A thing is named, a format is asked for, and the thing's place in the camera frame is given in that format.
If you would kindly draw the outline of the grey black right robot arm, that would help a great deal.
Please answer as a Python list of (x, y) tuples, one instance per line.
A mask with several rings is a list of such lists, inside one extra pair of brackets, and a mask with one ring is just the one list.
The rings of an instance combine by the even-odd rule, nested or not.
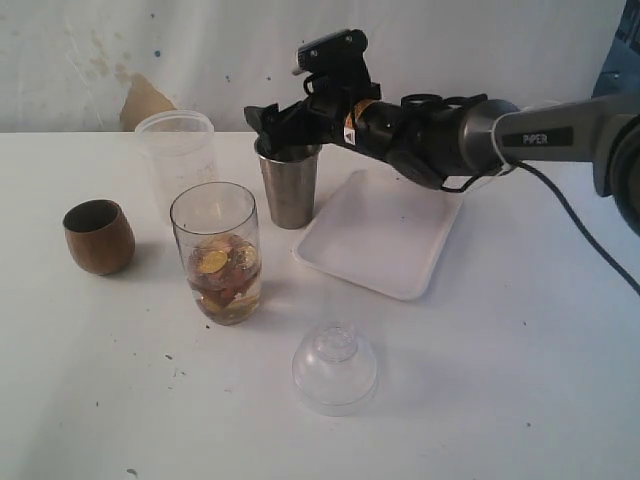
[(244, 117), (270, 154), (334, 144), (440, 190), (450, 177), (504, 175), (526, 161), (584, 162), (600, 197), (639, 229), (639, 96), (614, 94), (522, 110), (485, 94), (415, 94), (383, 101), (368, 73), (313, 73), (305, 99), (286, 109), (247, 106)]

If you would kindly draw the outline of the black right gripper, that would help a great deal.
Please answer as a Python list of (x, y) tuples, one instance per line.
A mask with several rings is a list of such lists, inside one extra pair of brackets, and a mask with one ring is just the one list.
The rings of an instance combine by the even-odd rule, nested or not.
[(342, 142), (344, 129), (357, 128), (357, 116), (381, 99), (363, 62), (346, 62), (324, 73), (309, 73), (303, 82), (306, 98), (281, 110), (277, 103), (246, 106), (246, 123), (260, 135), (260, 152)]

